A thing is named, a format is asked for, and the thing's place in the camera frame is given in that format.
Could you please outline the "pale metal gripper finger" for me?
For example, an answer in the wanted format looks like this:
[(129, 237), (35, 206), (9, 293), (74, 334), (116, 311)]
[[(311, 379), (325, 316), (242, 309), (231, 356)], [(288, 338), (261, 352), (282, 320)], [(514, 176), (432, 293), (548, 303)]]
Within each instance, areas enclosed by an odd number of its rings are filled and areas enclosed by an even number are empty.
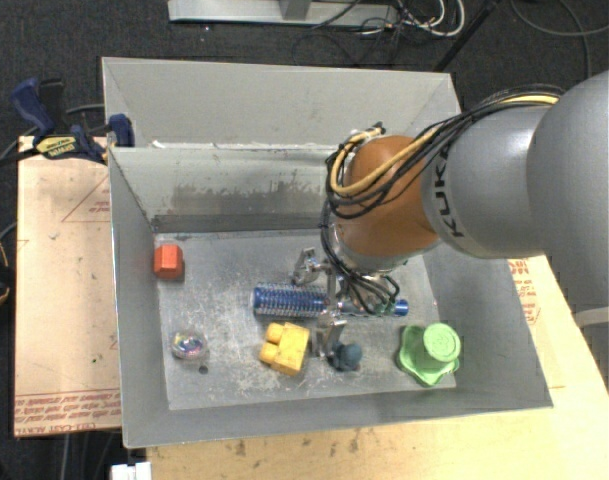
[(313, 247), (304, 248), (300, 251), (293, 267), (291, 283), (295, 286), (312, 285), (322, 275), (329, 276), (330, 272), (330, 263), (327, 258), (319, 256)]
[(318, 357), (330, 358), (335, 355), (334, 347), (340, 342), (347, 320), (333, 312), (323, 312), (316, 321), (311, 337), (313, 353)]

